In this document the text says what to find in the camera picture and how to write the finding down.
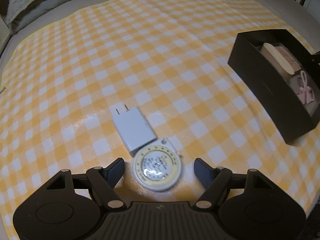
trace black box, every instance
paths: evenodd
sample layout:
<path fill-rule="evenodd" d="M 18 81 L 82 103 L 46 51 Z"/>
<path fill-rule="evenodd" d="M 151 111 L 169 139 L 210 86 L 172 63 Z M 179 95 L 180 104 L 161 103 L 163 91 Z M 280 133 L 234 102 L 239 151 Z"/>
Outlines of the black box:
<path fill-rule="evenodd" d="M 268 112 L 284 141 L 289 143 L 315 128 L 320 105 L 309 113 L 293 88 L 260 53 L 263 43 L 281 44 L 301 65 L 316 90 L 320 102 L 320 67 L 305 47 L 287 30 L 272 29 L 238 33 L 228 64 L 241 77 Z"/>

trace round tape measure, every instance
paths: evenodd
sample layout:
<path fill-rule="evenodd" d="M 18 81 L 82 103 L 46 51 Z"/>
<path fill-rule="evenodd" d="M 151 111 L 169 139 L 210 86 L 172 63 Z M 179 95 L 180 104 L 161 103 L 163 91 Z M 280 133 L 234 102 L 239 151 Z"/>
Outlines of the round tape measure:
<path fill-rule="evenodd" d="M 167 139 L 159 139 L 137 152 L 133 175 L 145 188 L 164 191 L 172 187 L 181 174 L 181 160 Z"/>

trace circular pad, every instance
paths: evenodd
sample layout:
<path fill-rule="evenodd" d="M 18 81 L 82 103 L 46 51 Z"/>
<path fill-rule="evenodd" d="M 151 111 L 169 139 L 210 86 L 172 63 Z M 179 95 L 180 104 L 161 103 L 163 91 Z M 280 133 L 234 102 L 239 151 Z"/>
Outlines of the circular pad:
<path fill-rule="evenodd" d="M 17 208 L 13 224 L 21 240 L 77 240 L 97 226 L 100 208 L 94 201 L 54 191 L 35 192 Z"/>
<path fill-rule="evenodd" d="M 298 239 L 306 222 L 303 209 L 292 198 L 268 189 L 228 199 L 219 209 L 219 218 L 238 240 Z"/>

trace yellow checkered tablecloth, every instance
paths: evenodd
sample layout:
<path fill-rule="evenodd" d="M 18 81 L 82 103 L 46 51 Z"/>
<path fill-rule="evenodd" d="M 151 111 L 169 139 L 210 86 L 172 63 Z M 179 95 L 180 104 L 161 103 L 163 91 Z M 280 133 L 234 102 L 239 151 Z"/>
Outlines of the yellow checkered tablecloth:
<path fill-rule="evenodd" d="M 83 173 L 126 160 L 116 191 L 125 200 L 194 201 L 203 188 L 193 161 L 246 173 L 257 168 L 307 211 L 320 188 L 319 128 L 286 145 L 244 82 L 227 65 L 238 32 L 291 27 L 254 0 L 110 0 L 42 28 L 15 50 L 3 73 L 1 215 L 13 212 L 63 168 Z M 112 123 L 139 106 L 181 155 L 171 190 L 133 178 L 132 158 Z"/>

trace metal screw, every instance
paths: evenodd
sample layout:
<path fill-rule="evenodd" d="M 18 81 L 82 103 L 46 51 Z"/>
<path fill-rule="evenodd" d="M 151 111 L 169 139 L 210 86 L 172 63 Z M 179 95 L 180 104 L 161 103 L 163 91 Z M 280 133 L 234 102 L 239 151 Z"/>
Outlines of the metal screw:
<path fill-rule="evenodd" d="M 108 207 L 110 208 L 121 208 L 124 203 L 121 200 L 111 200 L 108 202 Z"/>
<path fill-rule="evenodd" d="M 201 208 L 201 209 L 206 209 L 206 208 L 210 208 L 212 206 L 211 202 L 210 201 L 207 201 L 207 200 L 200 200 L 196 203 L 196 206 L 198 208 Z"/>

